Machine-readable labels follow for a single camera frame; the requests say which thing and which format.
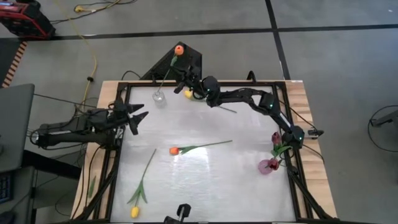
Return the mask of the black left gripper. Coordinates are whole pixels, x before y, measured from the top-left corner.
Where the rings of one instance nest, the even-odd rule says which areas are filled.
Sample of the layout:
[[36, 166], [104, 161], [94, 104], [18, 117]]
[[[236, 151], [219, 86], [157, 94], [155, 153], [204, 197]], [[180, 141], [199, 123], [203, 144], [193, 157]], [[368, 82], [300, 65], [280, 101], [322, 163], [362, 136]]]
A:
[[134, 113], [143, 107], [144, 104], [125, 105], [122, 99], [115, 100], [113, 103], [108, 105], [110, 113], [107, 120], [107, 127], [117, 128], [129, 123], [132, 134], [138, 135], [138, 125], [149, 114], [149, 112], [146, 111], [138, 115], [133, 115], [130, 119], [128, 113]]

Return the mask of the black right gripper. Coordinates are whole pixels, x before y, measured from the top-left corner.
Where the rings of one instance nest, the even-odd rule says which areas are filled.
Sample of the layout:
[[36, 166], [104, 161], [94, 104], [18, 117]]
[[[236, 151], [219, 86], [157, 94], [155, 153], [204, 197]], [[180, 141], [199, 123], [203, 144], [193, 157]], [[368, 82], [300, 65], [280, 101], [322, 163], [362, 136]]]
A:
[[201, 68], [193, 67], [191, 65], [188, 66], [176, 66], [175, 73], [180, 78], [186, 78], [185, 83], [179, 83], [177, 87], [174, 89], [174, 93], [180, 93], [185, 84], [189, 89], [197, 92], [204, 92], [203, 86], [201, 84]]

